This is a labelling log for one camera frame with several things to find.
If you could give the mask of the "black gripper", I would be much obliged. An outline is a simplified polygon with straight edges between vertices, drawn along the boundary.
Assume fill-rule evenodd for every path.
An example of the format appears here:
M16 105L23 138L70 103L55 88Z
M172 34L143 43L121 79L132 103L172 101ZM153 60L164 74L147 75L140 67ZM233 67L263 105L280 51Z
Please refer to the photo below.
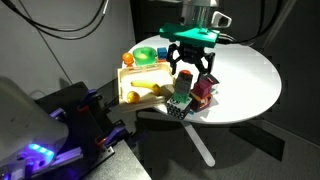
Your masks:
M176 73L177 61L173 58L174 52L178 49L179 58L189 64L197 64L199 73L202 75L210 74L215 60L215 53L205 53L203 47L195 47L191 44L181 43L179 46L171 44L168 47L167 61L172 68L172 74ZM207 66L203 65L202 59L205 59Z

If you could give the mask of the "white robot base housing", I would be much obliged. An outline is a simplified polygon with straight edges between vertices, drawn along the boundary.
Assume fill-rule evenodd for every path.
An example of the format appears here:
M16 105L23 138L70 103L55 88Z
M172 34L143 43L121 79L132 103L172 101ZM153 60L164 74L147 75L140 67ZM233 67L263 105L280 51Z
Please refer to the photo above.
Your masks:
M29 144L48 145L54 152L69 134L66 124L53 119L14 81L0 77L0 161L14 162Z

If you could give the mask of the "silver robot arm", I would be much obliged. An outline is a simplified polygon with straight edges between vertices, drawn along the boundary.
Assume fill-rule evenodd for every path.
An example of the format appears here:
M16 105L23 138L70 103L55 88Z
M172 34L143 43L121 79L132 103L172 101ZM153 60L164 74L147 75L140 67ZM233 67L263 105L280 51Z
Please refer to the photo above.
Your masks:
M210 74L215 53L206 53L206 48L214 48L220 32L211 30L210 12L216 6L215 0L183 0L183 8L178 24L167 23L160 30L160 37L168 39L170 45L166 60L172 74L177 63L182 60L194 65L199 76Z

